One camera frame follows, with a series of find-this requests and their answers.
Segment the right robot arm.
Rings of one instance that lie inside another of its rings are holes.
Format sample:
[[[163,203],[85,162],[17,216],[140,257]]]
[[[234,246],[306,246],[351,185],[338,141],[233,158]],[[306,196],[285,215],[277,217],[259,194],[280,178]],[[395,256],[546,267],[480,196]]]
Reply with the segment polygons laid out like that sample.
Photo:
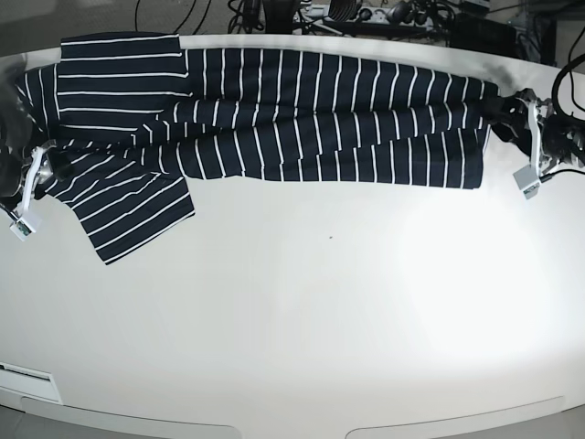
[[[54,140],[33,135],[33,117],[14,85],[27,60],[11,56],[1,61],[1,210],[16,222],[29,210],[37,185],[72,174],[72,164],[60,155]]]

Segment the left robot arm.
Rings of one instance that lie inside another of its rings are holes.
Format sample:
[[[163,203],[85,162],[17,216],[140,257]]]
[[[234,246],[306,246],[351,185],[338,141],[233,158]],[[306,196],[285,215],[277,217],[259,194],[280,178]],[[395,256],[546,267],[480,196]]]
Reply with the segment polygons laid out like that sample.
[[[573,75],[584,63],[583,55],[574,55],[583,37],[579,33],[570,47],[568,63],[554,79],[550,98],[541,100],[526,88],[511,96],[482,99],[482,116],[496,136],[528,157],[528,164],[514,173],[526,198],[535,196],[542,184],[558,175],[584,174],[584,121],[565,112],[559,99],[562,82],[569,80],[571,102],[584,110],[576,101]]]

